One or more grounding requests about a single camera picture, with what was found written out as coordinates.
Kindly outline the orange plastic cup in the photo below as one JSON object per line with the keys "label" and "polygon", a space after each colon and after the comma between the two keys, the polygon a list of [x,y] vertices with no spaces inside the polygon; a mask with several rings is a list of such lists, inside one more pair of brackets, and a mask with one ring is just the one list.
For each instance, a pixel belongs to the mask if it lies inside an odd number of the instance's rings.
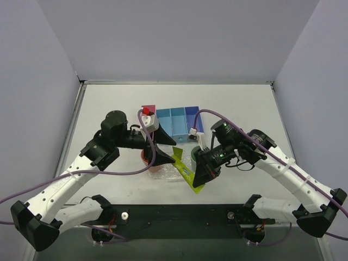
{"label": "orange plastic cup", "polygon": [[[148,165],[148,160],[145,159],[144,157],[144,150],[141,151],[141,159],[143,161],[143,163],[145,164],[145,166]],[[150,173],[156,173],[156,172],[159,172],[161,170],[161,166],[151,166],[148,171]]]}

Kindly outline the large green toothpaste tube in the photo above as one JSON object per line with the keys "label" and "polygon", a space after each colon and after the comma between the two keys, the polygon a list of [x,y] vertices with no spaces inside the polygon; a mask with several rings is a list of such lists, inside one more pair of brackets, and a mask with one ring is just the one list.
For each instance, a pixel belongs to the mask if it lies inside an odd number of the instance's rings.
{"label": "large green toothpaste tube", "polygon": [[173,156],[173,158],[175,160],[173,166],[178,170],[178,172],[181,174],[181,176],[184,178],[193,192],[198,194],[204,188],[204,185],[200,185],[195,188],[193,186],[195,174],[188,167],[186,167],[186,165],[179,158],[177,158],[176,156]]}

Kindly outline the green plastic cup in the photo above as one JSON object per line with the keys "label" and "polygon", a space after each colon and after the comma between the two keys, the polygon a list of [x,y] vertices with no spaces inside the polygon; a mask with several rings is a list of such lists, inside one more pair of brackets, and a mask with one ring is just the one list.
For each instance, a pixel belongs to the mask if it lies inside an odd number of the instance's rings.
{"label": "green plastic cup", "polygon": [[192,170],[195,171],[196,170],[196,157],[195,157],[195,153],[200,151],[201,148],[199,146],[196,146],[194,147],[192,150],[191,150],[191,167],[192,167]]}

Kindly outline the small green toothpaste tube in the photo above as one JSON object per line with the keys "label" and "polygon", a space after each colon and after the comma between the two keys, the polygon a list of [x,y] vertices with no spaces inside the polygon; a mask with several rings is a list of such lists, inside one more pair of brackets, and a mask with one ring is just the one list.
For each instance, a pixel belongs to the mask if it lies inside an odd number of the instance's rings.
{"label": "small green toothpaste tube", "polygon": [[179,147],[172,147],[173,157],[177,160],[182,160],[183,149]]}

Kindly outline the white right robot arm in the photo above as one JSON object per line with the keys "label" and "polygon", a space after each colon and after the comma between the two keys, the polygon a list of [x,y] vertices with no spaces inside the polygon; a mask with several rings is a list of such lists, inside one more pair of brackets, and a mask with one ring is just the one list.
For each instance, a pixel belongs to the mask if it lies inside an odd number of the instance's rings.
{"label": "white right robot arm", "polygon": [[259,219],[295,222],[307,234],[321,238],[334,221],[347,198],[344,190],[331,189],[303,171],[295,159],[287,156],[264,132],[253,129],[242,135],[225,120],[211,128],[219,146],[199,148],[193,187],[217,178],[221,167],[232,159],[263,170],[285,187],[296,201],[276,200],[254,194],[244,204]]}

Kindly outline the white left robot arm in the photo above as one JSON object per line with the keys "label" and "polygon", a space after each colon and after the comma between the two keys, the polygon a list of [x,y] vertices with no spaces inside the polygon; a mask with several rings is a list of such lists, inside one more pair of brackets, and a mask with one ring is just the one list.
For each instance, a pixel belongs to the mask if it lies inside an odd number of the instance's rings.
{"label": "white left robot arm", "polygon": [[158,145],[176,145],[152,112],[141,109],[138,125],[127,126],[126,114],[109,112],[92,140],[80,151],[70,166],[43,191],[11,208],[15,228],[40,252],[50,247],[64,231],[81,223],[111,219],[111,204],[96,195],[82,203],[64,208],[64,204],[89,180],[104,171],[119,156],[120,148],[142,150],[148,166],[174,163]]}

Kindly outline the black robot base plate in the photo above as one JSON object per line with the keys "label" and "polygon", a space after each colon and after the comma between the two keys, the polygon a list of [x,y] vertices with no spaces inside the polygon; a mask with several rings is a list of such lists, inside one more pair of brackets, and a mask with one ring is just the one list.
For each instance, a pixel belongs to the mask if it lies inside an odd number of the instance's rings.
{"label": "black robot base plate", "polygon": [[242,226],[273,225],[243,204],[114,204],[91,225],[108,227],[128,240],[240,239]]}

